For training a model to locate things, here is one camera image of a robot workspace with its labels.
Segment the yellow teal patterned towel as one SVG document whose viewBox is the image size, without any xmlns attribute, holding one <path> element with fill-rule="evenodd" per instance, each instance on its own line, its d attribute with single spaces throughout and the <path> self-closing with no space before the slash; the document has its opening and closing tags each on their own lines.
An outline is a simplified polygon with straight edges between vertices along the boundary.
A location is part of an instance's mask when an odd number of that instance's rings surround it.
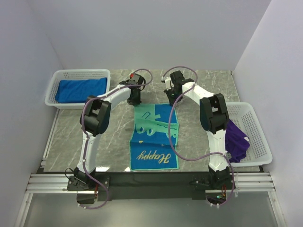
<svg viewBox="0 0 303 227">
<path fill-rule="evenodd" d="M 179 169 L 178 157 L 172 150 L 178 144 L 179 124 L 169 104 L 141 104 L 134 107 L 134 131 L 129 142 L 130 170 Z"/>
</svg>

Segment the blue towel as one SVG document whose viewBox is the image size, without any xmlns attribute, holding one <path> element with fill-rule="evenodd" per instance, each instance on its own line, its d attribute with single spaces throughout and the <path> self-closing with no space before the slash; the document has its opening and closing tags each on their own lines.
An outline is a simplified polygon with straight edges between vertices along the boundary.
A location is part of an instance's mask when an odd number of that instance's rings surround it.
<svg viewBox="0 0 303 227">
<path fill-rule="evenodd" d="M 85 103 L 91 95 L 106 93 L 107 78 L 85 80 L 61 80 L 55 95 L 58 103 Z"/>
</svg>

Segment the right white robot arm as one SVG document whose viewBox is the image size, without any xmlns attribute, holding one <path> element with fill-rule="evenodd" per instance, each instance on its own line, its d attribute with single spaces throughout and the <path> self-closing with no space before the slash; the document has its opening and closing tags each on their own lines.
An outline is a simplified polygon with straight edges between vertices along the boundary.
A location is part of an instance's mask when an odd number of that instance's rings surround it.
<svg viewBox="0 0 303 227">
<path fill-rule="evenodd" d="M 207 179 L 198 181 L 205 189 L 221 189 L 232 181 L 230 163 L 226 156 L 225 135 L 229 115 L 224 96 L 214 94 L 196 84 L 196 80 L 184 78 L 181 71 L 175 71 L 169 77 L 163 75 L 164 93 L 174 110 L 177 102 L 187 96 L 199 105 L 200 123 L 206 131 L 209 143 L 209 172 Z"/>
</svg>

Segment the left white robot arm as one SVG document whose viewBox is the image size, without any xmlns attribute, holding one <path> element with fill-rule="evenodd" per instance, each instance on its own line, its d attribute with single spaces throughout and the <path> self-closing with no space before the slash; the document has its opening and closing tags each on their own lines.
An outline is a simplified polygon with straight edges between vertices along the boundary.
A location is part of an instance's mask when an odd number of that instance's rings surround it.
<svg viewBox="0 0 303 227">
<path fill-rule="evenodd" d="M 112 109 L 125 100 L 130 105 L 139 105 L 145 84 L 143 76 L 132 73 L 128 80 L 120 82 L 109 92 L 88 97 L 80 117 L 83 132 L 80 160 L 73 171 L 76 183 L 84 190 L 92 189 L 97 183 L 94 175 L 98 144 L 109 126 Z"/>
</svg>

